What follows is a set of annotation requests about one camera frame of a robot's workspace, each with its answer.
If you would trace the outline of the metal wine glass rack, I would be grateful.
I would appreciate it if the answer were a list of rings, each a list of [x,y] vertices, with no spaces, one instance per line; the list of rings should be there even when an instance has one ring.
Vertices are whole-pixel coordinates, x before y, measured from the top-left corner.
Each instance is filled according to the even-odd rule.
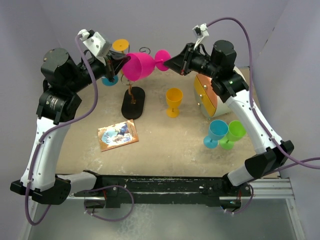
[[[146,94],[141,87],[133,86],[133,83],[137,81],[129,81],[128,79],[127,81],[128,90],[124,93],[121,113],[124,118],[128,120],[135,120],[143,113]]]

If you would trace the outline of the green wine glass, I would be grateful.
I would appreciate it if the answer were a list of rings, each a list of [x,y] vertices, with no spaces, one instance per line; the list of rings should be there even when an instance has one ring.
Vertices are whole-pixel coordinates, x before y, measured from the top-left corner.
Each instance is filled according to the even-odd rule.
[[[227,134],[219,141],[219,145],[225,150],[231,150],[235,142],[246,134],[246,129],[239,120],[233,120],[228,125]]]

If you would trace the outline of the blue wine glass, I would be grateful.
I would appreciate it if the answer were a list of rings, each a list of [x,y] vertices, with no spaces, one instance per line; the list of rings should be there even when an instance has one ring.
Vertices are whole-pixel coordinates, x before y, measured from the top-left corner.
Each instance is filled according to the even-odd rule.
[[[209,149],[216,148],[228,131],[229,127],[225,121],[213,120],[209,125],[207,136],[203,139],[203,144]]]
[[[115,84],[118,83],[118,81],[119,81],[119,77],[117,75],[114,76],[113,79],[109,79],[105,76],[101,78],[101,82],[108,87],[114,86]]]

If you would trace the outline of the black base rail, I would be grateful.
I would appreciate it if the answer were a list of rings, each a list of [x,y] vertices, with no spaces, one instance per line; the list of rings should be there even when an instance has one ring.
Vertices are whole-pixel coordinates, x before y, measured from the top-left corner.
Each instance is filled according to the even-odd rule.
[[[252,194],[247,183],[231,186],[224,177],[100,175],[83,197],[88,208],[119,208],[122,204],[205,205],[238,209]]]

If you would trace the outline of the white cylindrical drawer cabinet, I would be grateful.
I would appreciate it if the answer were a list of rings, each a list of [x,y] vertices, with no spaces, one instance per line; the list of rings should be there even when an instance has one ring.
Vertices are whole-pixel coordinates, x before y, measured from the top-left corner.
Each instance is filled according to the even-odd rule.
[[[211,86],[211,78],[197,73],[193,82],[194,97],[201,113],[212,119],[231,112],[230,108],[222,102]]]

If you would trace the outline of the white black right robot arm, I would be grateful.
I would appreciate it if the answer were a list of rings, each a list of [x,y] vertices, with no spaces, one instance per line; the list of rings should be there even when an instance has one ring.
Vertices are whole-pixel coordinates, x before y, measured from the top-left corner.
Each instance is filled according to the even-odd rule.
[[[191,42],[180,54],[163,63],[182,76],[195,71],[209,77],[212,90],[236,114],[251,139],[255,156],[246,159],[242,167],[224,175],[222,190],[228,196],[235,195],[240,185],[260,179],[283,166],[294,150],[293,143],[284,141],[251,101],[248,84],[235,71],[236,57],[234,45],[229,41],[216,41],[211,54],[202,44],[195,46]]]

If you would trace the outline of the illustrated book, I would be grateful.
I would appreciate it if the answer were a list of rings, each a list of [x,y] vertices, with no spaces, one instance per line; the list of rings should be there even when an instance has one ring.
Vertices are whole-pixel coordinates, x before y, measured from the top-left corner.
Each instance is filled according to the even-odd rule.
[[[99,128],[97,138],[101,152],[139,141],[135,123],[132,119]]]

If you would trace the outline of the pink wine glass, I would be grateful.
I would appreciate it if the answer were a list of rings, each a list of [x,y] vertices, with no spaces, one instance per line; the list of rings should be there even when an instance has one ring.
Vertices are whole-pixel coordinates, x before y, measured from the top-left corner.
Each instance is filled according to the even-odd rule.
[[[171,58],[168,51],[161,49],[154,57],[144,52],[127,53],[130,60],[123,66],[123,75],[132,82],[148,77],[157,68],[160,71],[167,71],[169,68],[164,65],[165,61]]]

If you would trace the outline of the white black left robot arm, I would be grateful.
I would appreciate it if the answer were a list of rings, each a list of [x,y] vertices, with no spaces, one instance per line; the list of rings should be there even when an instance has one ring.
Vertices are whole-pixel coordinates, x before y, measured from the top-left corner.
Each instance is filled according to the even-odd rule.
[[[113,80],[120,70],[128,67],[135,53],[106,50],[102,54],[81,52],[75,63],[66,49],[55,48],[44,56],[43,93],[36,110],[36,135],[28,165],[10,190],[42,205],[60,205],[70,194],[87,191],[98,196],[103,191],[104,176],[90,170],[77,174],[56,174],[57,162],[65,136],[80,120],[76,116],[81,104],[79,91],[95,85],[101,77]]]

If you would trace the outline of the yellow wine glass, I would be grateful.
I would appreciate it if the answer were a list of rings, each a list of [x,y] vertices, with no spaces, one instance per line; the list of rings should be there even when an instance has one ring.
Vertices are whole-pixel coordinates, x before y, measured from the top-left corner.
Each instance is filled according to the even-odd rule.
[[[127,39],[117,39],[112,43],[112,48],[116,52],[126,54],[130,52],[130,43]]]
[[[170,118],[176,118],[180,114],[179,106],[183,99],[183,92],[179,88],[170,88],[167,90],[166,103],[168,108],[166,114]]]

